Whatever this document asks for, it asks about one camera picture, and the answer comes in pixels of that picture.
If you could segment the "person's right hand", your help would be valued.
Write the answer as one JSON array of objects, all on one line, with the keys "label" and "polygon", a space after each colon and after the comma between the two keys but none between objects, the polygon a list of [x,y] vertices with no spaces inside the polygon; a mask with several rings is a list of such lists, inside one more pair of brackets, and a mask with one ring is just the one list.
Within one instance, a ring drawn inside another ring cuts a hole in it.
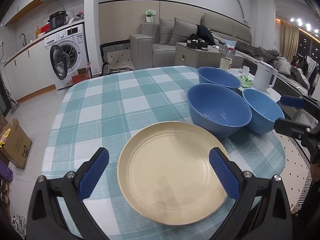
[{"label": "person's right hand", "polygon": [[311,164],[310,166],[311,178],[314,182],[318,182],[320,179],[320,163]]}]

